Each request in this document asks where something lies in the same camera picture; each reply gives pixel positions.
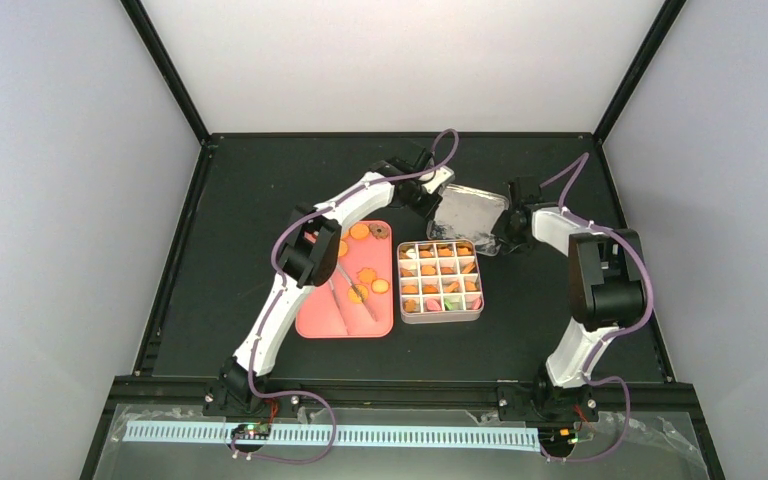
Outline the silver tin lid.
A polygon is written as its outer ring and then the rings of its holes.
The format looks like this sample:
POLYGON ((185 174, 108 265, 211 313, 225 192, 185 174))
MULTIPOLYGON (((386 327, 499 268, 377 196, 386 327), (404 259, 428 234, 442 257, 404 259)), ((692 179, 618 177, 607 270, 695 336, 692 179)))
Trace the silver tin lid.
POLYGON ((486 190, 450 184, 428 222, 429 240, 468 240, 478 254, 496 256, 501 244, 492 229, 509 207, 509 200, 486 190))

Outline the silver metal tongs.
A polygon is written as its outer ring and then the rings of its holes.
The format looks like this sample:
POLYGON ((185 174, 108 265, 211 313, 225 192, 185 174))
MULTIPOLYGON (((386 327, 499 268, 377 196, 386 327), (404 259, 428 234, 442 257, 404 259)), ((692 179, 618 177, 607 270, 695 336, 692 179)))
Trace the silver metal tongs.
POLYGON ((340 263, 328 285, 346 334, 371 337, 379 323, 369 302, 368 288, 356 283, 340 263))

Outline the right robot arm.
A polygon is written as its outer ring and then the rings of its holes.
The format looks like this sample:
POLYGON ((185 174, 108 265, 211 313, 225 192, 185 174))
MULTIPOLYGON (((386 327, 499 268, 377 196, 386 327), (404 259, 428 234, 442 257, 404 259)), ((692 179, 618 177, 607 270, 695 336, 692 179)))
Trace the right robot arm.
POLYGON ((614 338, 647 311, 639 235, 610 230, 546 202, 533 177, 517 177, 507 190, 509 206, 491 229, 501 251, 545 244, 568 260, 571 320, 529 392, 532 410, 553 419, 590 384, 593 368, 614 338))

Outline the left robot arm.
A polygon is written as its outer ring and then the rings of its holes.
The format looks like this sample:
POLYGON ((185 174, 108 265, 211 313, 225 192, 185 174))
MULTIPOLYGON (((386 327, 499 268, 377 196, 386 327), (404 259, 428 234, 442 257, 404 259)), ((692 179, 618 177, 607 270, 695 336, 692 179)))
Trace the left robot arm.
POLYGON ((260 392, 256 381, 271 373, 307 297, 337 269, 343 230, 392 204, 429 217, 454 178, 448 164, 457 148, 454 143, 441 160, 434 150, 424 150, 413 164, 381 161, 335 197, 295 208, 270 253, 275 276, 267 300, 245 340, 220 369, 217 384, 229 399, 249 409, 256 398, 279 396, 260 392))

